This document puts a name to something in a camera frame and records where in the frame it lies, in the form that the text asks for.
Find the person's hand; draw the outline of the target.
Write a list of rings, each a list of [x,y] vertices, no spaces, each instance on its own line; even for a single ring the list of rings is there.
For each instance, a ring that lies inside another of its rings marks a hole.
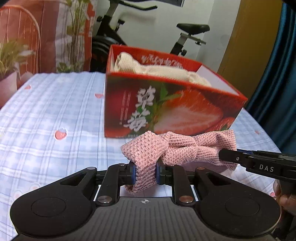
[[[273,191],[275,193],[275,197],[279,205],[292,215],[295,215],[296,213],[296,199],[295,195],[289,194],[282,194],[281,188],[280,188],[280,182],[278,180],[275,180],[273,183]]]

